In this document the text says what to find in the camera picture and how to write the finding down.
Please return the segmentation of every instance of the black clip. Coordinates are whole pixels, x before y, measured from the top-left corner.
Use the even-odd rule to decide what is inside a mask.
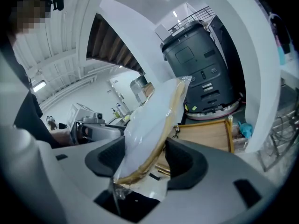
[[[177,138],[178,139],[178,133],[181,132],[181,130],[179,129],[179,126],[176,126],[176,134],[173,135],[173,138]]]

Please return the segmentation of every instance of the wooden tray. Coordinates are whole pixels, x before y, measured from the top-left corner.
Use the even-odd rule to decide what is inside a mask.
[[[222,151],[234,153],[231,124],[226,119],[193,125],[179,125],[179,128],[180,132],[178,133],[178,139],[180,140],[187,140],[220,149]],[[175,127],[172,129],[168,137],[173,138],[174,135]],[[156,168],[169,172],[169,165],[165,159],[164,151],[158,158]]]

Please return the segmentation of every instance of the black button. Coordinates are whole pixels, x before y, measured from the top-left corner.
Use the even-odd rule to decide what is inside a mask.
[[[206,79],[206,75],[205,75],[205,73],[203,72],[203,71],[201,71],[201,76],[202,76],[202,78],[205,80]]]

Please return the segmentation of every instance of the label sticker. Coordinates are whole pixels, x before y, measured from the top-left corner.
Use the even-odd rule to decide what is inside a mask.
[[[202,88],[206,88],[206,87],[211,86],[211,85],[212,85],[212,83],[209,83],[209,84],[203,85]]]
[[[213,89],[213,87],[212,87],[212,86],[210,86],[210,87],[208,87],[208,88],[204,89],[204,92],[206,92],[206,91],[209,91],[209,90],[212,90],[212,89]]]

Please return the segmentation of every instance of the fluorescent light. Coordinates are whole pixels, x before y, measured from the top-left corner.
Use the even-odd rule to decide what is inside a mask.
[[[46,83],[44,81],[41,81],[40,83],[38,83],[37,85],[35,85],[33,87],[33,91],[34,92],[37,92],[39,91],[41,88],[45,87],[46,86]]]

